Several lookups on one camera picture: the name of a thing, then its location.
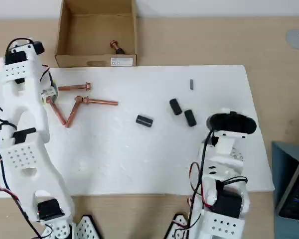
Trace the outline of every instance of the white label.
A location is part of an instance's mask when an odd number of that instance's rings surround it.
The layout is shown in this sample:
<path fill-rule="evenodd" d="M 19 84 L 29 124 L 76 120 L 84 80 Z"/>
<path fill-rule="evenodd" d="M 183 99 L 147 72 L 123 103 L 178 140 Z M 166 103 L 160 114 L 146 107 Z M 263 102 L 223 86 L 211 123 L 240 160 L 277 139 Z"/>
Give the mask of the white label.
<path fill-rule="evenodd" d="M 133 66 L 133 58 L 111 58 L 111 66 Z"/>

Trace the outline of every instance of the cardboard box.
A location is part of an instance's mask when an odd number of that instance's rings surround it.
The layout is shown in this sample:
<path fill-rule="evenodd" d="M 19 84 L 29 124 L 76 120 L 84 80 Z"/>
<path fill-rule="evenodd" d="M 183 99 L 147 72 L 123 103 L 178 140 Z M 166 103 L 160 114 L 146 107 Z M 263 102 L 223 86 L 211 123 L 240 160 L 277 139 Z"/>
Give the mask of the cardboard box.
<path fill-rule="evenodd" d="M 116 55 L 111 40 L 126 55 Z M 134 0 L 63 0 L 55 59 L 59 67 L 135 66 Z"/>

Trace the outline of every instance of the styrofoam sheet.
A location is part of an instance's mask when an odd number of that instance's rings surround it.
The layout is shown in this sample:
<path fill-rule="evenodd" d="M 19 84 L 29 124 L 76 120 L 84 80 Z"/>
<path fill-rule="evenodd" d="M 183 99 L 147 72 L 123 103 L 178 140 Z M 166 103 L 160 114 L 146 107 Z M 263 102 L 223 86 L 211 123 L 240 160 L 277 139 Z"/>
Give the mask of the styrofoam sheet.
<path fill-rule="evenodd" d="M 259 125 L 247 74 L 240 65 L 54 68 L 51 73 L 59 86 L 92 83 L 88 92 L 59 93 L 57 104 L 66 117 L 77 95 L 119 101 L 117 107 L 82 105 L 71 128 L 62 126 L 46 106 L 51 135 L 46 147 L 72 195 L 189 195 L 188 170 L 208 134 L 206 119 L 229 108 Z M 193 110 L 195 127 L 187 125 L 184 114 L 173 114 L 172 98 L 178 99 L 183 111 Z M 136 124 L 138 114 L 154 119 L 152 127 Z M 31 116 L 22 115 L 19 128 L 30 126 L 34 126 Z M 259 126 L 236 148 L 244 156 L 247 189 L 272 191 Z M 13 190 L 9 172 L 7 178 Z"/>

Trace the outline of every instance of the wooden table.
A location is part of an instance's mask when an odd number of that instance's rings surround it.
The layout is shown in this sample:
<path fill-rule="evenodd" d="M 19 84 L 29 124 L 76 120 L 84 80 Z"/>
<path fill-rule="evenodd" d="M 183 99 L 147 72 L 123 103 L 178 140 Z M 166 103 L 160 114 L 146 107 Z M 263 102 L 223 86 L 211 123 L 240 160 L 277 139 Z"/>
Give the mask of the wooden table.
<path fill-rule="evenodd" d="M 271 141 L 299 143 L 299 50 L 285 41 L 299 17 L 148 18 L 139 20 L 138 65 L 242 64 L 247 69 L 268 156 Z M 20 36 L 41 40 L 43 62 L 55 67 L 57 20 L 0 21 L 0 56 Z M 251 193 L 244 238 L 273 239 L 272 193 Z M 93 214 L 104 238 L 162 239 L 186 197 L 173 195 L 75 197 L 78 222 Z M 0 238 L 33 233 L 10 199 L 0 199 Z"/>

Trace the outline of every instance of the screw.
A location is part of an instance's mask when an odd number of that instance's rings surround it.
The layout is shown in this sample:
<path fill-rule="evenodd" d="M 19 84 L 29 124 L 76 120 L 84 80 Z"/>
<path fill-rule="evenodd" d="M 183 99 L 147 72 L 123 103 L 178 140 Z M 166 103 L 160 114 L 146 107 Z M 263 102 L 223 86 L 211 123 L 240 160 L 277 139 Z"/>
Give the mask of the screw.
<path fill-rule="evenodd" d="M 74 85 L 74 86 L 59 86 L 58 90 L 59 91 L 72 91 L 72 90 L 90 90 L 92 89 L 91 83 L 85 83 L 85 85 Z"/>
<path fill-rule="evenodd" d="M 73 120 L 74 120 L 74 118 L 75 118 L 75 115 L 76 115 L 76 113 L 77 113 L 77 111 L 78 111 L 78 109 L 79 109 L 79 106 L 80 106 L 80 104 L 83 102 L 83 98 L 82 98 L 82 96 L 77 96 L 77 97 L 75 97 L 75 104 L 74 104 L 74 106 L 73 106 L 73 108 L 72 108 L 72 111 L 71 111 L 71 113 L 70 113 L 70 116 L 69 116 L 69 118 L 68 118 L 68 122 L 65 124 L 65 127 L 66 128 L 69 128 L 70 126 L 71 126 L 71 124 L 72 124 L 72 122 L 73 122 Z"/>
<path fill-rule="evenodd" d="M 64 117 L 63 117 L 61 111 L 60 111 L 59 108 L 56 106 L 56 104 L 52 101 L 52 99 L 51 99 L 50 97 L 47 97 L 47 98 L 46 98 L 46 102 L 47 102 L 48 104 L 51 105 L 51 107 L 52 107 L 54 113 L 55 113 L 56 116 L 59 118 L 61 124 L 62 124 L 62 125 L 65 125 L 65 124 L 66 124 L 66 120 L 64 119 Z"/>
<path fill-rule="evenodd" d="M 110 41 L 110 46 L 115 49 L 116 54 L 125 55 L 125 51 L 123 49 L 119 48 L 119 44 L 117 41 L 115 41 L 115 40 Z"/>
<path fill-rule="evenodd" d="M 82 101 L 84 104 L 101 104 L 101 105 L 112 105 L 112 106 L 117 106 L 119 104 L 117 101 L 103 101 L 97 99 L 90 99 L 89 97 L 84 97 Z"/>

